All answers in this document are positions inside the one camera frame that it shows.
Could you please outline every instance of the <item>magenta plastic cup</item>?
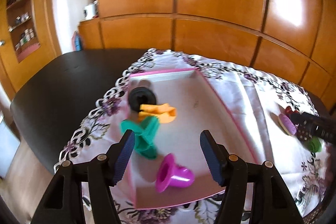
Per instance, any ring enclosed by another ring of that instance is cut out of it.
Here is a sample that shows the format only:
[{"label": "magenta plastic cup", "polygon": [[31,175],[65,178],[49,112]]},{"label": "magenta plastic cup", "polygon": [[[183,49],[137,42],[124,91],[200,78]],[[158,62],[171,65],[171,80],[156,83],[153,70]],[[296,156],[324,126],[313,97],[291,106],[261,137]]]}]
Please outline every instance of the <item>magenta plastic cup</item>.
[{"label": "magenta plastic cup", "polygon": [[164,157],[157,172],[155,187],[162,193],[168,186],[185,188],[193,184],[194,173],[188,168],[177,165],[172,153]]}]

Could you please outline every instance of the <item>purple macaron toy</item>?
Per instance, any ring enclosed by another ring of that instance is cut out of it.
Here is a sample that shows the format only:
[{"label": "purple macaron toy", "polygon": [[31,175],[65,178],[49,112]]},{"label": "purple macaron toy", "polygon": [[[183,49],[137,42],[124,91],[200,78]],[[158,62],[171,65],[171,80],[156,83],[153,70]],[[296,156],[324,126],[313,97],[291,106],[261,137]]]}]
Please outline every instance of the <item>purple macaron toy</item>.
[{"label": "purple macaron toy", "polygon": [[280,114],[278,116],[279,119],[279,124],[283,128],[283,130],[287,133],[289,136],[295,136],[297,128],[296,126],[292,123],[290,118],[288,118],[285,114]]}]

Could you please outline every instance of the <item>white floral tablecloth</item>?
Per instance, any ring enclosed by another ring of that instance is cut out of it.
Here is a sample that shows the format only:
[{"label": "white floral tablecloth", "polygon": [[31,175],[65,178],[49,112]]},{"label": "white floral tablecloth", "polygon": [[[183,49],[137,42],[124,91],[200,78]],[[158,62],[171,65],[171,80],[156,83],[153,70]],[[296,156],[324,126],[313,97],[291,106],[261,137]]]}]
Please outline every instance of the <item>white floral tablecloth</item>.
[{"label": "white floral tablecloth", "polygon": [[[55,171],[66,159],[74,164],[90,161],[98,154],[105,153],[111,144],[121,138],[119,124],[129,115],[125,92],[131,73],[190,67],[200,69],[240,125],[252,151],[252,158],[244,160],[257,164],[265,160],[274,162],[302,216],[311,212],[324,196],[325,160],[328,156],[326,146],[323,143],[321,152],[310,153],[296,138],[285,135],[277,122],[277,116],[288,105],[300,112],[317,115],[307,92],[269,73],[171,50],[149,49],[123,72],[115,87],[108,90],[104,98],[97,100],[96,108],[82,121],[80,129],[74,132],[60,152]],[[178,206],[139,211],[127,198],[127,187],[122,180],[111,188],[111,192],[120,220],[140,224],[211,224],[222,198],[222,194],[219,194],[192,203],[188,208]],[[248,218],[251,198],[252,188],[248,186],[244,219]],[[83,202],[90,209],[88,186],[85,183]]]}]

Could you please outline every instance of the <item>curved wooden shelf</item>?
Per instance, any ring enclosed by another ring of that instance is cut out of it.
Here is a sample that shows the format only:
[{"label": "curved wooden shelf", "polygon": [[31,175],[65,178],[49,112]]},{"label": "curved wooden shelf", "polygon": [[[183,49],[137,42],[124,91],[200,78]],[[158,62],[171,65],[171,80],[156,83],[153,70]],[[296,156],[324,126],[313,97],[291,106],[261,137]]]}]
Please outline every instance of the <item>curved wooden shelf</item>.
[{"label": "curved wooden shelf", "polygon": [[14,26],[14,27],[12,28],[12,30],[9,31],[9,32],[14,31],[17,27],[21,26],[22,24],[26,23],[26,22],[29,21],[29,20],[31,20],[31,16],[29,16],[25,21],[21,22],[20,24]]},{"label": "curved wooden shelf", "polygon": [[10,8],[14,8],[14,7],[18,7],[20,5],[22,5],[24,3],[24,1],[26,0],[17,0],[15,2],[13,2],[11,5],[7,6],[7,10],[10,9]]}]

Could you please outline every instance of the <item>white container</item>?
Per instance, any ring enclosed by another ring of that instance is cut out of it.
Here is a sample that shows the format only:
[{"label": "white container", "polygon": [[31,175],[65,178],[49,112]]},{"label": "white container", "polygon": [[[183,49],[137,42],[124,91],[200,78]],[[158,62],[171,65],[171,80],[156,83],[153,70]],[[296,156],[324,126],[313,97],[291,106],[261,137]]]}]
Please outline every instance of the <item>white container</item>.
[{"label": "white container", "polygon": [[34,31],[32,28],[29,29],[29,35],[30,35],[30,39],[33,39],[35,37]]},{"label": "white container", "polygon": [[27,41],[29,41],[30,40],[30,35],[29,35],[29,30],[28,29],[25,30],[25,36],[26,36]]},{"label": "white container", "polygon": [[97,14],[96,5],[94,3],[89,4],[84,7],[84,18],[85,20],[92,19]]},{"label": "white container", "polygon": [[[119,189],[130,193],[136,209],[167,208],[191,203],[216,193],[223,188],[212,179],[200,146],[200,134],[207,129],[217,143],[223,144],[230,154],[250,158],[250,150],[243,135],[225,104],[206,78],[196,69],[151,71],[130,75],[130,87],[147,80],[155,90],[157,104],[169,103],[176,107],[176,119],[161,124],[154,144],[158,156],[148,160],[132,153]],[[137,121],[138,113],[131,111],[129,119]],[[159,166],[165,155],[173,153],[176,163],[192,170],[193,185],[176,189],[168,187],[163,193],[155,189]]]}]

